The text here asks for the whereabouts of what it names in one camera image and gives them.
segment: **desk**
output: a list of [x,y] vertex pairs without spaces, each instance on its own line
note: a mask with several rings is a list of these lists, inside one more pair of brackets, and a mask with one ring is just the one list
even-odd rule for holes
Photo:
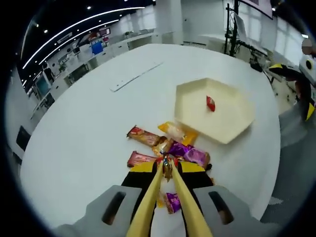
[[[117,92],[110,87],[148,60],[163,64]],[[107,78],[108,72],[117,77]],[[72,224],[87,204],[120,185],[132,151],[151,149],[128,140],[135,125],[163,135],[157,126],[173,120],[176,85],[210,77],[240,89],[254,104],[256,119],[227,145],[199,136],[210,153],[210,176],[245,201],[260,219],[274,189],[280,155],[278,109],[266,76],[218,52],[171,44],[148,44],[89,72],[46,112],[28,143],[21,183],[36,213],[49,227]]]

